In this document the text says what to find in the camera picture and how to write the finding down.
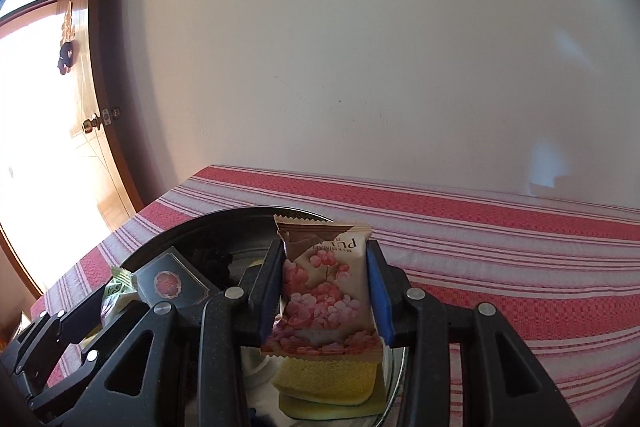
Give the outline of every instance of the white wall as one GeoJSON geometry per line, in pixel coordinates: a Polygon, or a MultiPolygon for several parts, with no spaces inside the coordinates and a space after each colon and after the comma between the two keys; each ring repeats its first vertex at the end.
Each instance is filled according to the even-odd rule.
{"type": "Polygon", "coordinates": [[[219,163],[640,206],[640,0],[103,1],[147,199],[219,163]]]}

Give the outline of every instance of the red striped tablecloth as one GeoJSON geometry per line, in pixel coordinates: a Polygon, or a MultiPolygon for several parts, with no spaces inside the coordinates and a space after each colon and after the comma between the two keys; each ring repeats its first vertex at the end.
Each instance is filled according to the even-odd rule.
{"type": "MultiPolygon", "coordinates": [[[[640,212],[526,196],[210,166],[150,204],[31,309],[69,311],[145,241],[208,212],[278,205],[370,223],[391,264],[446,303],[495,303],[582,425],[606,423],[640,373],[640,212]]],[[[459,358],[453,350],[452,357],[459,358]]],[[[79,366],[70,346],[52,375],[79,366]]],[[[454,425],[462,411],[452,365],[454,425]]]]}

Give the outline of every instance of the yellow sponge cake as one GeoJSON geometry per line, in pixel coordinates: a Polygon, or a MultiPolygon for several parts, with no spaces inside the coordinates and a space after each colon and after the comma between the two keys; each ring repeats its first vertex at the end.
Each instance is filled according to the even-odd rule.
{"type": "Polygon", "coordinates": [[[369,399],[360,405],[348,406],[310,402],[280,393],[280,410],[290,418],[298,420],[338,420],[373,416],[384,412],[385,406],[386,389],[381,364],[378,364],[376,371],[376,383],[373,393],[369,399]]]}
{"type": "Polygon", "coordinates": [[[373,392],[375,363],[285,359],[271,382],[280,393],[322,404],[359,405],[373,392]]]}

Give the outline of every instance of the floral wrapper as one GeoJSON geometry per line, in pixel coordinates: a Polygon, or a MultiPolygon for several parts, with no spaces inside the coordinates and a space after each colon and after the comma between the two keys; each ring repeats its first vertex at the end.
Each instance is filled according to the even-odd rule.
{"type": "Polygon", "coordinates": [[[382,342],[369,305],[368,225],[274,216],[287,258],[282,314],[264,355],[379,362],[382,342]]]}

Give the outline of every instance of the snack packet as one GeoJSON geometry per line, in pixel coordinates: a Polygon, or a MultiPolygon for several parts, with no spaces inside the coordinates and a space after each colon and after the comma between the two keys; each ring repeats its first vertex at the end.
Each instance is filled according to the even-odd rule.
{"type": "Polygon", "coordinates": [[[264,355],[379,362],[382,342],[369,306],[368,225],[274,216],[287,258],[282,316],[264,355]]]}
{"type": "Polygon", "coordinates": [[[104,287],[100,308],[100,322],[103,328],[107,327],[127,304],[140,300],[134,273],[119,266],[112,266],[111,276],[112,279],[104,287]]]}

